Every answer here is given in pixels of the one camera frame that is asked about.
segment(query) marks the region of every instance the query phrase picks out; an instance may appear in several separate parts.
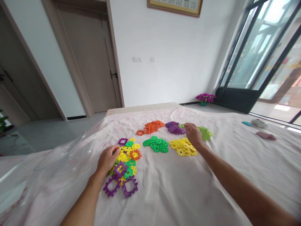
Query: gray tile floor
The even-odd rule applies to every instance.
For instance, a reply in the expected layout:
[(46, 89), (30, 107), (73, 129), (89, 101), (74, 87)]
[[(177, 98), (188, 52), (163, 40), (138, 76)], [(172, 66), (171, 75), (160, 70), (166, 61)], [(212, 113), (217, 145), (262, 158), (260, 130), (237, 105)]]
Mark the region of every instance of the gray tile floor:
[[(206, 107), (192, 104), (185, 105), (185, 107), (205, 112), (240, 113), (214, 104)], [(100, 122), (105, 116), (106, 112), (100, 112), (91, 118), (70, 121), (63, 121), (61, 118), (31, 121), (8, 132), (8, 134), (18, 134), (19, 137), (0, 137), (0, 153), (3, 156), (9, 156), (53, 149), (75, 139), (84, 130), (88, 130)]]

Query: framed picture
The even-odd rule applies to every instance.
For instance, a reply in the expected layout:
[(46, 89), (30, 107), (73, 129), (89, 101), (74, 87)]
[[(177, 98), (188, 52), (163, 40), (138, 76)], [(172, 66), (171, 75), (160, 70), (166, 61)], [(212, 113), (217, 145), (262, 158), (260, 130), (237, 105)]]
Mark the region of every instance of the framed picture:
[(200, 17), (203, 0), (147, 0), (147, 7)]

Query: blue object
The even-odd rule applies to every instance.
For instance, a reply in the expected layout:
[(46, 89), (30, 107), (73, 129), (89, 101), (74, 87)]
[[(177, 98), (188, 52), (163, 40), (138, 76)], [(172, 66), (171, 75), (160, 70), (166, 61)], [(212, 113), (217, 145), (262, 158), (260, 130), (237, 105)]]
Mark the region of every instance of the blue object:
[(253, 124), (252, 123), (250, 123), (250, 122), (246, 122), (246, 121), (244, 121), (244, 122), (242, 122), (243, 124), (246, 124), (247, 126), (252, 126)]

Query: potted plant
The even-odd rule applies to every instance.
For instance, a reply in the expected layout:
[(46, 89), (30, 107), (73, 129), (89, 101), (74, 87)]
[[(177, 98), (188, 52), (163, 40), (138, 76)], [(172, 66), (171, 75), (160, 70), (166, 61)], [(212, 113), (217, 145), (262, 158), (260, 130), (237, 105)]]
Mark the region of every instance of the potted plant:
[(203, 93), (197, 95), (195, 98), (200, 102), (201, 106), (206, 106), (207, 103), (210, 104), (211, 102), (213, 102), (215, 97), (215, 95)]
[(4, 131), (5, 131), (5, 128), (7, 128), (6, 122), (5, 122), (5, 120), (7, 120), (7, 119), (8, 119), (7, 116), (3, 116), (3, 117), (0, 116), (0, 137), (7, 137), (7, 136), (17, 137), (17, 136), (18, 136), (17, 134), (8, 135), (8, 134), (6, 134), (6, 133), (4, 132)]

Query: glass pane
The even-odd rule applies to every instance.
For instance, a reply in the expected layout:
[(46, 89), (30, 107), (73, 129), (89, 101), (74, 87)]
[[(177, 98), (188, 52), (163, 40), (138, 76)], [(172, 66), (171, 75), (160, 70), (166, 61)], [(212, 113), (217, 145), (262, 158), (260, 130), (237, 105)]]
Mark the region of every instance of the glass pane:
[[(285, 35), (282, 37), (279, 45), (274, 50), (274, 53), (273, 53), (272, 57), (270, 58), (270, 61), (267, 63), (266, 68), (263, 70), (263, 72), (259, 76), (259, 78), (258, 78), (258, 80), (257, 80), (257, 82), (256, 82), (256, 84), (253, 88), (254, 90), (259, 90), (260, 89), (262, 83), (264, 82), (264, 80), (266, 79), (266, 77), (268, 76), (270, 71), (272, 70), (272, 68), (275, 65), (275, 63), (276, 63), (277, 59), (279, 58), (280, 54), (283, 52), (284, 48), (287, 46), (288, 42), (290, 41), (290, 39), (292, 38), (292, 36), (296, 32), (296, 30), (298, 29), (300, 23), (301, 23), (301, 11), (299, 11), (297, 13), (294, 20), (290, 24), (290, 27), (286, 31)], [(286, 58), (282, 62), (282, 64), (286, 64), (287, 62), (288, 62), (288, 58)]]
[(287, 54), (260, 98), (301, 107), (301, 37)]
[(297, 5), (293, 0), (270, 0), (264, 3), (246, 45), (239, 56), (228, 87), (248, 89), (283, 29), (293, 8)]
[(251, 110), (254, 114), (285, 122), (290, 122), (299, 111), (300, 108), (298, 107), (266, 103), (260, 100), (256, 102)]
[(227, 80), (227, 78), (228, 78), (228, 76), (229, 76), (229, 73), (230, 73), (230, 70), (231, 70), (231, 68), (232, 68), (232, 65), (233, 65), (233, 63), (234, 63), (234, 60), (235, 60), (235, 58), (237, 57), (237, 53), (238, 53), (238, 51), (239, 51), (239, 48), (240, 48), (240, 46), (241, 46), (241, 43), (242, 43), (242, 41), (243, 41), (245, 35), (246, 35), (246, 32), (247, 32), (247, 30), (248, 30), (248, 28), (249, 28), (249, 26), (250, 26), (251, 20), (253, 19), (254, 13), (256, 12), (256, 9), (257, 9), (257, 7), (254, 8), (254, 9), (252, 9), (252, 10), (250, 11), (249, 15), (248, 15), (248, 18), (247, 18), (247, 20), (246, 20), (246, 23), (245, 23), (245, 25), (244, 25), (244, 28), (243, 28), (243, 30), (242, 30), (242, 33), (241, 33), (241, 35), (240, 35), (240, 37), (239, 37), (239, 39), (238, 39), (237, 45), (236, 45), (236, 47), (235, 47), (235, 49), (234, 49), (233, 55), (232, 55), (232, 57), (231, 57), (231, 60), (230, 60), (230, 62), (229, 62), (229, 65), (228, 65), (228, 67), (227, 67), (226, 73), (225, 73), (225, 75), (224, 75), (223, 81), (222, 81), (222, 83), (221, 83), (220, 86), (224, 86), (225, 83), (226, 83), (226, 80)]
[[(301, 110), (301, 36), (282, 62), (251, 110), (252, 113), (290, 122)], [(300, 125), (301, 119), (294, 124)]]

